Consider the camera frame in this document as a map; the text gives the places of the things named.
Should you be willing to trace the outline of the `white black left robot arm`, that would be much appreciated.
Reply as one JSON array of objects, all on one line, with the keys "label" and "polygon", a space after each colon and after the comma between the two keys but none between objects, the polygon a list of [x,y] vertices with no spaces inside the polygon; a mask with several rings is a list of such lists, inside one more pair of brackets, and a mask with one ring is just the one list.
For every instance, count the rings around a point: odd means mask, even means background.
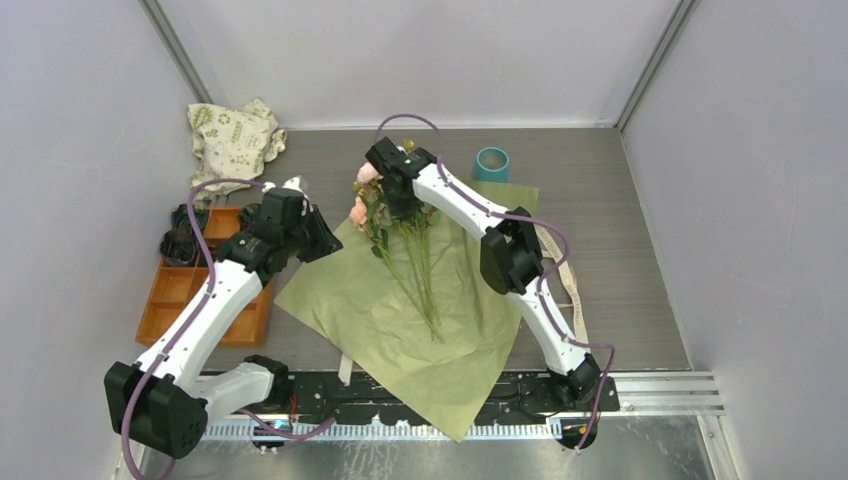
[{"label": "white black left robot arm", "polygon": [[174,323],[139,358],[114,363],[104,377],[113,430],[125,454],[133,442],[174,459],[187,456],[206,428],[240,409],[277,413],[290,403],[288,367],[252,355],[236,368],[199,375],[231,324],[290,258],[309,263],[342,248],[299,177],[263,185],[252,227],[214,253],[200,246],[208,275]]}]

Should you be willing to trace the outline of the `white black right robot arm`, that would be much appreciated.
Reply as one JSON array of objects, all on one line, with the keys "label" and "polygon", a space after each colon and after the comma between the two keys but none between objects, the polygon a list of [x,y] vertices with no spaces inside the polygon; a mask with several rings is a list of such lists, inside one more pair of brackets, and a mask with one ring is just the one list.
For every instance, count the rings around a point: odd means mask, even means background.
[{"label": "white black right robot arm", "polygon": [[433,206],[478,241],[481,277],[519,309],[541,348],[558,403],[577,411],[593,400],[605,375],[556,306],[537,220],[522,207],[508,209],[474,191],[423,148],[405,152],[384,137],[365,158],[381,177],[393,218],[407,220],[424,205]]}]

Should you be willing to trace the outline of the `pink flower bouquet orange paper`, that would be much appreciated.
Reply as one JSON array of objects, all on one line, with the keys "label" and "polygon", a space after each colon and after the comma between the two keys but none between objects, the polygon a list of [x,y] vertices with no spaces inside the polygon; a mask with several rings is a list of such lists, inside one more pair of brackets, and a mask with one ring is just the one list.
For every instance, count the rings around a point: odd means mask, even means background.
[{"label": "pink flower bouquet orange paper", "polygon": [[393,219],[379,184],[381,179],[365,159],[353,181],[355,198],[348,214],[349,222],[367,238],[371,253],[388,269],[428,328],[430,338],[443,342],[430,239],[430,230],[437,222],[437,209],[424,203],[411,218]]}]

